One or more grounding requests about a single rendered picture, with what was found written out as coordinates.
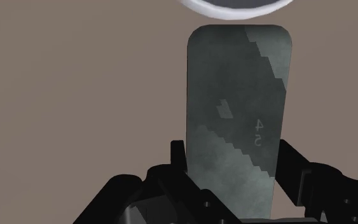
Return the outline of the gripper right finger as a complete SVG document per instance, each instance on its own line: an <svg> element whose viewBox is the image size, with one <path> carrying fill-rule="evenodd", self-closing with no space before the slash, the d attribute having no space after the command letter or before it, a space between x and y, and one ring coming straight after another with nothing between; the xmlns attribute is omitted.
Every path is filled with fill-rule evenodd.
<svg viewBox="0 0 358 224"><path fill-rule="evenodd" d="M281 139L275 179L305 217L327 224L358 224L358 179L327 164L308 161Z"/></svg>

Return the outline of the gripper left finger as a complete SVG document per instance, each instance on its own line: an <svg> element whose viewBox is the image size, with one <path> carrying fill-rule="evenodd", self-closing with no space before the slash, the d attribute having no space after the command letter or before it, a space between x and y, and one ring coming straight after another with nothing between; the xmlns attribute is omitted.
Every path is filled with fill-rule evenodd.
<svg viewBox="0 0 358 224"><path fill-rule="evenodd" d="M169 164L149 168L146 179L112 177L73 224L242 224L186 172L184 142L173 140Z"/></svg>

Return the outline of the dark grey phone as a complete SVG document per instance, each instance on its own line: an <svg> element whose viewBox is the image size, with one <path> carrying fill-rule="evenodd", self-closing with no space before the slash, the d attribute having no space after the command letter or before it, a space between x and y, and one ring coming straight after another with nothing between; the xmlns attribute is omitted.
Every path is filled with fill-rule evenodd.
<svg viewBox="0 0 358 224"><path fill-rule="evenodd" d="M271 215L291 50L278 25L205 25L188 40L188 176L240 219Z"/></svg>

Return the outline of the white round bowl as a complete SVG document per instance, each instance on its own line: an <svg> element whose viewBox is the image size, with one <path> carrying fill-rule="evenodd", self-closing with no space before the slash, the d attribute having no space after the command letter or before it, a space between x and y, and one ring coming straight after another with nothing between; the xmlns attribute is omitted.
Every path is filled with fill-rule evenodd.
<svg viewBox="0 0 358 224"><path fill-rule="evenodd" d="M294 0L178 0L190 10L219 20L247 20L277 11Z"/></svg>

